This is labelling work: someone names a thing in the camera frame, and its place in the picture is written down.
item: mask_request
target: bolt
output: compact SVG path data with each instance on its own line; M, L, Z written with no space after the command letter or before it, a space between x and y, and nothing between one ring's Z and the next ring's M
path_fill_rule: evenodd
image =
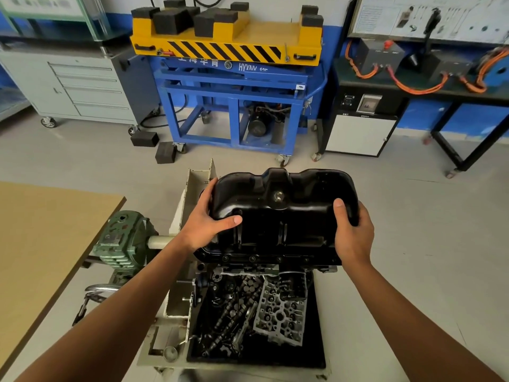
M274 201L281 202L282 200L284 200L284 193L281 191L277 191L277 192L274 192L272 197L274 198Z

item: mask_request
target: forearm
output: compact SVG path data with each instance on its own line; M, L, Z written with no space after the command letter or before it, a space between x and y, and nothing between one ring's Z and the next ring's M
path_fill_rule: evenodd
M413 306L371 264L344 268L412 382L502 381Z
M17 381L122 380L191 252L181 238L175 237L151 263L68 331Z

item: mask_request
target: finger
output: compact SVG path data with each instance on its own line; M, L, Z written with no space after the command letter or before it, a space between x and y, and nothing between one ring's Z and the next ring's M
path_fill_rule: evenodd
M241 222L242 217L240 216L231 216L223 218L222 220L214 221L214 231L215 233L226 231L226 229L234 228Z
M366 206L364 206L364 204L359 201L359 226L371 223L371 217L366 209Z
M336 198L333 204L334 215L336 216L337 230L340 234L352 230L352 225L348 220L347 209L342 199Z
M200 208L204 212L206 212L207 209L209 208L210 198L212 197L212 190L214 189L214 185L216 184L216 182L217 182L217 178L213 178L210 180L207 187L201 193L200 199L198 200L198 203L196 204L196 207Z

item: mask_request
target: white cabinet door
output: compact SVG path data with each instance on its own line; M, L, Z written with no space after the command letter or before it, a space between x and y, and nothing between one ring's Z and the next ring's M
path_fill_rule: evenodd
M395 123L388 119L337 115L325 150L376 156Z
M3 67L40 114L80 114L48 62L26 53L0 55Z

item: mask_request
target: green table surface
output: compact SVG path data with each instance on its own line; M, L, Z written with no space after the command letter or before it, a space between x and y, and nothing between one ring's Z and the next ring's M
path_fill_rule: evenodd
M344 57L334 59L334 71L341 86L399 89L385 69L379 71L370 79L358 78ZM422 74L401 67L397 70L396 77L401 83L414 89L428 89L438 84L437 82L430 83ZM452 100L456 98L463 100L465 103L509 106L509 83L504 83L501 87L490 87L483 94L475 94L468 91L466 86L456 76L451 76L440 91L429 95L415 95L415 97L436 100Z

